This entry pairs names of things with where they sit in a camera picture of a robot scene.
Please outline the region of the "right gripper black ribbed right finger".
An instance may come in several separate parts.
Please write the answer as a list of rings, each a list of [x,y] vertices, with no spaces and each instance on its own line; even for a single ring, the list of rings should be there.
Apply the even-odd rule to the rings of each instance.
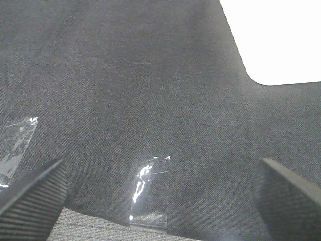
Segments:
[[[282,164],[259,162],[254,202],[273,240],[320,240],[320,188]]]

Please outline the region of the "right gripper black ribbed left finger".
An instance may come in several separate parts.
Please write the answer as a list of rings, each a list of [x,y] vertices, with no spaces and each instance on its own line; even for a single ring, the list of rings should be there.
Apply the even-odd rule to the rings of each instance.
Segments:
[[[50,160],[1,191],[1,240],[47,240],[68,194],[63,159]]]

